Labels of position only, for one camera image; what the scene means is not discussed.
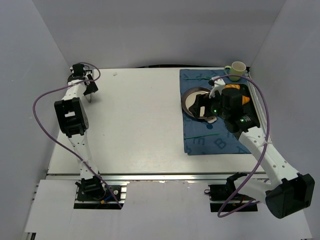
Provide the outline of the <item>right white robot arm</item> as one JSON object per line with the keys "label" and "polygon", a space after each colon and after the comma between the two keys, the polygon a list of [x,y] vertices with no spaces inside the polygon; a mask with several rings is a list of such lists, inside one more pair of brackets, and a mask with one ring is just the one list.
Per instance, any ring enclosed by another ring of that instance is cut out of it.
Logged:
{"label": "right white robot arm", "polygon": [[236,173],[226,181],[229,197],[248,196],[250,203],[265,204],[274,217],[282,219],[311,205],[315,180],[310,174],[301,174],[278,152],[260,127],[251,102],[241,85],[228,84],[215,91],[213,97],[209,93],[196,94],[188,110],[196,119],[213,116],[222,119],[269,179],[263,182],[253,179],[250,173]]}

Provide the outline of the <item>round metal plate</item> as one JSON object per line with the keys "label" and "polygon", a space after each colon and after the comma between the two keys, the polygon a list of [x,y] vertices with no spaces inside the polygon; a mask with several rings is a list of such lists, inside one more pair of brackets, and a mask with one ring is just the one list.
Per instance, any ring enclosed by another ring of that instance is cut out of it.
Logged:
{"label": "round metal plate", "polygon": [[[204,87],[192,87],[188,89],[181,97],[181,107],[182,110],[191,118],[195,119],[193,114],[189,111],[189,107],[195,103],[197,95],[209,94],[211,91]],[[205,116],[205,107],[200,108],[200,117],[197,120],[207,121],[208,123],[213,123],[217,121],[217,117],[214,115]]]}

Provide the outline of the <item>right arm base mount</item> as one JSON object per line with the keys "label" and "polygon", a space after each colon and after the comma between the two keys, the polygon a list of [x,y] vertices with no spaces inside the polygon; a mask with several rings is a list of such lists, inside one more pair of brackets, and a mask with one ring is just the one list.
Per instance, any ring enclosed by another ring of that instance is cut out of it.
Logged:
{"label": "right arm base mount", "polygon": [[[228,193],[226,186],[223,184],[211,184],[205,189],[204,194],[209,197],[210,212],[217,213],[223,203],[227,200],[230,193]],[[246,195],[237,194],[223,209],[223,213],[231,212],[239,207],[244,206],[253,200]]]}

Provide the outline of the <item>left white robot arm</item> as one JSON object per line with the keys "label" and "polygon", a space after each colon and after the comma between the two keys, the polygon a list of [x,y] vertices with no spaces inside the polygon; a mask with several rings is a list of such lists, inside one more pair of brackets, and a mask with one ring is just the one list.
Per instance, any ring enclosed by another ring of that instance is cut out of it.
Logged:
{"label": "left white robot arm", "polygon": [[60,130],[71,143],[71,151],[78,162],[78,186],[88,192],[102,188],[103,184],[88,143],[89,119],[82,99],[90,103],[92,94],[99,89],[93,78],[93,70],[86,63],[76,63],[70,67],[70,71],[66,93],[61,100],[54,103],[54,110]]}

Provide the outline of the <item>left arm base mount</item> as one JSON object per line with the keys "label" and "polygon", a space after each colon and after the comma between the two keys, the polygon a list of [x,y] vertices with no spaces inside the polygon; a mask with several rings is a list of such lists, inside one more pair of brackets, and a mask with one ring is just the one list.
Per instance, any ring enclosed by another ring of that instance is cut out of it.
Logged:
{"label": "left arm base mount", "polygon": [[94,191],[94,194],[91,194],[81,189],[80,183],[77,183],[73,208],[78,210],[120,210],[125,202],[127,187],[111,185],[110,189],[121,206],[117,204],[109,189]]}

